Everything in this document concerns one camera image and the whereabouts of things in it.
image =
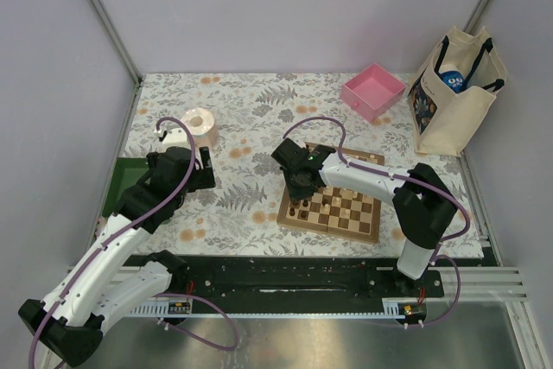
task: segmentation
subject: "tape roll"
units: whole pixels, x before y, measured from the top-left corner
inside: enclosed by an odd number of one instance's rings
[[[198,147],[212,149],[219,139],[219,131],[213,114],[204,108],[193,108],[182,116],[181,121],[188,127]]]

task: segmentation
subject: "pink box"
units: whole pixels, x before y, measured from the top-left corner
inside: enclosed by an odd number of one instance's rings
[[[372,121],[396,104],[404,89],[403,82],[380,65],[372,64],[344,84],[340,97],[362,118]]]

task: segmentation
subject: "bag handle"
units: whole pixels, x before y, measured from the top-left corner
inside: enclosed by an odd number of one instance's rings
[[[442,66],[443,60],[446,57],[448,48],[449,48],[449,37],[446,35],[443,37],[442,50],[440,51],[438,60],[434,65],[434,72],[438,76],[440,76],[440,67]],[[480,62],[482,61],[482,57],[484,56],[484,53],[485,52],[490,53],[492,49],[493,49],[492,38],[487,38],[486,41],[484,41],[484,43],[482,44],[482,47],[480,48],[480,51],[478,52],[478,55],[476,56],[476,59],[473,62],[473,66],[470,68],[470,72],[468,73],[467,77],[465,78],[465,81],[463,82],[463,85],[461,87],[462,91],[465,91],[467,89],[468,81],[470,81],[470,79],[473,77],[474,73],[476,72],[476,69],[478,68],[478,65],[480,65]],[[488,90],[493,87],[493,92],[496,92],[500,88],[503,88],[504,85],[505,85],[505,80],[498,78],[493,83],[488,84],[487,86],[483,86],[482,89]]]
[[[449,37],[446,35],[444,36],[442,41],[442,50],[440,51],[440,56],[438,56],[438,60],[435,62],[435,65],[434,65],[434,72],[438,77],[440,76],[440,67],[442,66],[443,60],[446,57],[448,48],[449,48]]]
[[[492,84],[488,84],[487,86],[483,86],[482,89],[483,90],[489,90],[490,88],[493,87],[492,92],[496,92],[496,91],[498,91],[498,89],[503,88],[504,86],[505,86],[505,81],[500,79],[500,78],[497,78]]]
[[[492,38],[487,38],[486,41],[482,44],[482,48],[480,48],[480,52],[478,52],[478,55],[476,56],[476,59],[473,62],[473,67],[470,68],[470,72],[468,73],[467,77],[465,78],[465,81],[463,82],[461,91],[465,91],[467,89],[468,81],[470,81],[470,79],[473,77],[474,73],[476,72],[476,68],[478,68],[478,65],[480,65],[480,61],[482,60],[484,53],[485,52],[490,53],[492,49],[493,49]]]

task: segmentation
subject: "green tray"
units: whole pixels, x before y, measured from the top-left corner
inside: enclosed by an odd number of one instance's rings
[[[115,204],[118,202],[121,194],[126,188],[136,184],[144,173],[148,171],[148,162],[146,158],[128,158],[118,157],[111,176],[110,188],[105,197],[102,216],[109,217],[113,213]]]

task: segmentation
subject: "metal floor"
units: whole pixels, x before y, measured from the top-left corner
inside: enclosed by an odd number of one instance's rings
[[[446,309],[432,304],[433,314]],[[442,324],[403,331],[366,321],[241,319],[238,351],[218,352],[147,319],[123,319],[82,369],[522,369],[511,323],[498,304],[460,304]],[[183,327],[223,344],[223,319],[190,319]]]

